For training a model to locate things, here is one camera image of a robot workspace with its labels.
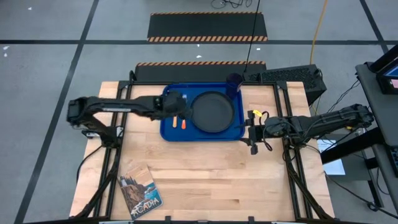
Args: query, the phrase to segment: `floor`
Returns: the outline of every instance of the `floor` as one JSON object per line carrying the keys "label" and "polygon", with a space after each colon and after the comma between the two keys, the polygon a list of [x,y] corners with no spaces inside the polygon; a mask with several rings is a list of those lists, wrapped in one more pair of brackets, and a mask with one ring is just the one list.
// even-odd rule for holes
{"label": "floor", "polygon": [[[210,0],[0,0],[1,222],[68,217],[86,144],[65,122],[68,100],[97,95],[103,81],[125,80],[138,62],[246,59],[249,46],[243,44],[146,44],[140,40],[146,40],[150,13],[255,11],[256,3],[249,8],[212,9]],[[250,59],[265,60],[268,68],[309,64],[322,6],[319,0],[261,1],[270,41],[253,45]],[[314,63],[328,88],[319,112],[352,85],[355,65],[373,61],[398,44],[397,7],[398,2],[391,0],[329,1],[318,35],[325,41],[314,51]],[[83,44],[84,40],[137,41],[95,45]],[[336,109],[353,103],[367,104],[361,87]],[[343,184],[371,200],[366,182]],[[329,189],[336,216],[342,220],[396,221],[370,211],[333,183]],[[383,199],[393,212],[390,199],[384,195]]]}

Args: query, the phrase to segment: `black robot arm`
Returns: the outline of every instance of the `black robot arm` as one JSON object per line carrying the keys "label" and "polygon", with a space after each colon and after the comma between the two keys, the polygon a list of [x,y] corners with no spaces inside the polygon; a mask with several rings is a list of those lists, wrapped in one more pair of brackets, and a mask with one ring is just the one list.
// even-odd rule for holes
{"label": "black robot arm", "polygon": [[168,117],[179,116],[182,119],[190,116],[187,102],[181,93],[171,91],[167,95],[140,96],[133,100],[115,100],[98,98],[95,96],[81,97],[69,101],[67,121],[72,126],[83,125],[83,131],[98,134],[103,146],[117,147],[120,142],[117,128],[107,127],[94,117],[98,112],[129,112],[151,120],[162,120]]}
{"label": "black robot arm", "polygon": [[302,147],[315,136],[322,136],[346,126],[367,128],[374,121],[368,108],[358,104],[312,117],[271,117],[260,125],[254,125],[252,111],[248,111],[248,116],[245,123],[249,126],[249,138],[242,138],[241,141],[251,146],[251,154],[257,154],[256,142],[265,142],[267,138],[286,136],[293,147]]}

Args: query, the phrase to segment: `wooden table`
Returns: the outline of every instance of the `wooden table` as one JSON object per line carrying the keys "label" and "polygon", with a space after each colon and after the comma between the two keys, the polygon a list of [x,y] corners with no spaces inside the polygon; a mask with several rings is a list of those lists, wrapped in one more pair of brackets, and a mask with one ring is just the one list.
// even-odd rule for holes
{"label": "wooden table", "polygon": [[[103,82],[99,97],[115,98],[117,86],[117,82]],[[163,89],[164,86],[133,86],[131,98],[159,95]],[[293,114],[310,116],[303,84],[288,83],[288,89]],[[247,110],[266,110],[270,116],[277,116],[271,86],[242,86],[241,90],[245,115]],[[280,96],[285,114],[282,92]],[[111,113],[95,116],[110,125]],[[248,216],[254,216],[256,221],[294,220],[280,139],[268,140],[274,149],[272,152],[258,144],[259,153],[252,156],[249,147],[239,141],[167,142],[160,136],[159,126],[159,121],[151,122],[135,114],[127,117],[119,175],[137,163],[145,162],[164,201],[161,207],[140,217],[140,220],[164,220],[167,215],[172,220],[245,221]],[[88,140],[85,156],[100,144],[99,139]],[[317,147],[315,140],[308,144]],[[104,152],[97,152],[81,168],[70,215],[82,210],[96,191]],[[304,148],[301,155],[309,191],[333,216],[319,154]],[[297,193],[301,216],[304,217],[302,194],[298,189]],[[108,193],[103,197],[101,214],[104,214]],[[111,219],[131,219],[119,185],[114,195]]]}

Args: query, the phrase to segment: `yellow clip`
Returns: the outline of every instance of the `yellow clip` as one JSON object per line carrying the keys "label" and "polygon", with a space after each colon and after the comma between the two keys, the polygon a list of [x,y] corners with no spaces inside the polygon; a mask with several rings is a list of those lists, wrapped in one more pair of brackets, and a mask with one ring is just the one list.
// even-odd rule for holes
{"label": "yellow clip", "polygon": [[259,117],[262,116],[262,113],[261,113],[260,111],[258,111],[258,110],[254,110],[253,113],[254,113],[255,115],[259,116]]}

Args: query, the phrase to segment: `white paper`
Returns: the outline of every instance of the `white paper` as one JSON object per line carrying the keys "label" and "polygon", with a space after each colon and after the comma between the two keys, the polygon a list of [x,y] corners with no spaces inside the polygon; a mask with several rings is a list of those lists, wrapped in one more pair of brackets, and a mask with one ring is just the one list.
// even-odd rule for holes
{"label": "white paper", "polygon": [[[335,140],[318,140],[318,148],[319,151],[322,153],[325,149],[329,148],[332,144],[334,144]],[[329,162],[323,165],[323,169],[325,170],[326,174],[328,175],[346,175],[344,171],[343,162],[341,159],[338,159],[333,162]]]}

